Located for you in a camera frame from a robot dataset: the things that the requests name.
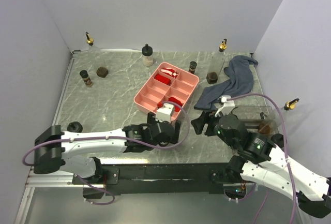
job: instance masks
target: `black round knob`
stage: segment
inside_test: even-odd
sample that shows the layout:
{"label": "black round knob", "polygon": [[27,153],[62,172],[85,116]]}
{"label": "black round knob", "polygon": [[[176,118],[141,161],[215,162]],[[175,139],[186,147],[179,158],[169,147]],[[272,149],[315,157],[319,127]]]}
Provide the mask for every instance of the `black round knob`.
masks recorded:
{"label": "black round knob", "polygon": [[79,122],[70,122],[67,130],[69,132],[82,132],[83,131],[83,126]]}

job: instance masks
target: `marble countertop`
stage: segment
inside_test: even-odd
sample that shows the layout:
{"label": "marble countertop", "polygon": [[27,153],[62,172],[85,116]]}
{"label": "marble countertop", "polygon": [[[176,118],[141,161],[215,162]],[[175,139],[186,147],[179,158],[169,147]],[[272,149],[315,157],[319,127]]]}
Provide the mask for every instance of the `marble countertop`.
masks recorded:
{"label": "marble countertop", "polygon": [[[154,52],[154,64],[145,67],[140,51],[102,51],[109,74],[106,78],[96,75],[93,61],[87,52],[74,52],[72,69],[67,80],[63,101],[59,110],[56,124],[65,131],[70,122],[78,121],[83,125],[83,132],[101,132],[122,128],[130,124],[145,123],[147,115],[140,112],[133,98],[144,85],[153,71],[162,62],[168,62],[181,69],[188,70],[189,62],[198,63],[195,75],[200,78],[199,85],[185,106],[190,119],[200,116],[201,110],[193,106],[199,99],[204,87],[210,86],[206,74],[212,52]],[[250,56],[249,53],[225,53],[224,66],[236,55]],[[254,77],[252,92],[261,93],[261,86],[255,68],[250,69]],[[81,70],[87,70],[93,81],[92,87],[86,87],[79,75]],[[227,80],[223,69],[218,83]],[[268,112],[262,97],[246,97],[235,101],[236,106],[246,106],[236,109],[239,118],[259,118],[260,112]],[[179,139],[183,138],[186,121],[182,124]],[[189,127],[187,140],[173,150],[144,151],[142,153],[113,153],[102,152],[87,154],[97,156],[102,163],[207,163],[228,162],[233,155],[232,150],[218,137],[197,136],[192,126]]]}

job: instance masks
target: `gray cloth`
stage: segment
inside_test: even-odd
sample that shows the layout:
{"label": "gray cloth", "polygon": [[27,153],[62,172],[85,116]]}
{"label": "gray cloth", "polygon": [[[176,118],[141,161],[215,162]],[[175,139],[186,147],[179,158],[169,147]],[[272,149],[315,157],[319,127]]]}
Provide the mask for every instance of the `gray cloth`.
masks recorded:
{"label": "gray cloth", "polygon": [[229,66],[224,68],[224,73],[230,78],[225,82],[206,87],[194,109],[212,109],[216,110],[214,103],[223,95],[231,97],[240,96],[249,93],[253,89],[253,74],[249,65],[257,65],[258,62],[252,58],[243,55],[233,57]]}

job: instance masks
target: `white wall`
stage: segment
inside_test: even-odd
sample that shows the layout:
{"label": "white wall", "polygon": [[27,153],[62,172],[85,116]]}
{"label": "white wall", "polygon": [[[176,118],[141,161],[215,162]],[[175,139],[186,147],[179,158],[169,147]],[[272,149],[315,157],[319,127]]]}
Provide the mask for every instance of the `white wall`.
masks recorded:
{"label": "white wall", "polygon": [[10,224],[29,171],[21,158],[52,123],[70,52],[41,0],[0,9],[0,222]]}
{"label": "white wall", "polygon": [[44,0],[71,50],[255,51],[282,0]]}
{"label": "white wall", "polygon": [[[300,98],[287,123],[289,153],[308,169],[331,176],[330,0],[283,0],[254,58],[265,94],[283,104]],[[331,216],[314,223],[331,223]]]}

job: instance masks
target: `robotic arm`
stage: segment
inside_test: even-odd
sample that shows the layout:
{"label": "robotic arm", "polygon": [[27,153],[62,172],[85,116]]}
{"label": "robotic arm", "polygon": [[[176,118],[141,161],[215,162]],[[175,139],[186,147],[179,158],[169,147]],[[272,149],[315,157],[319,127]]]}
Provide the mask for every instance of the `robotic arm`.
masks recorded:
{"label": "robotic arm", "polygon": [[227,174],[235,180],[246,180],[264,185],[289,198],[293,198],[287,163],[290,163],[299,207],[309,215],[323,218],[331,212],[331,177],[325,178],[308,170],[292,158],[285,159],[283,137],[270,139],[260,133],[249,132],[251,122],[241,121],[231,114],[234,102],[222,98],[223,106],[217,112],[203,111],[191,123],[196,134],[218,136],[229,147],[237,150],[227,167]]}
{"label": "robotic arm", "polygon": [[69,142],[55,143],[35,150],[34,173],[48,174],[57,170],[71,172],[89,183],[96,183],[104,172],[100,159],[81,156],[86,153],[118,152],[141,153],[153,148],[126,140],[135,139],[152,146],[167,146],[178,142],[180,121],[174,127],[170,124],[174,105],[165,103],[154,114],[150,112],[147,123],[129,125],[106,132],[76,133],[61,132],[60,126],[52,126],[40,135],[35,145],[43,142],[63,139]]}

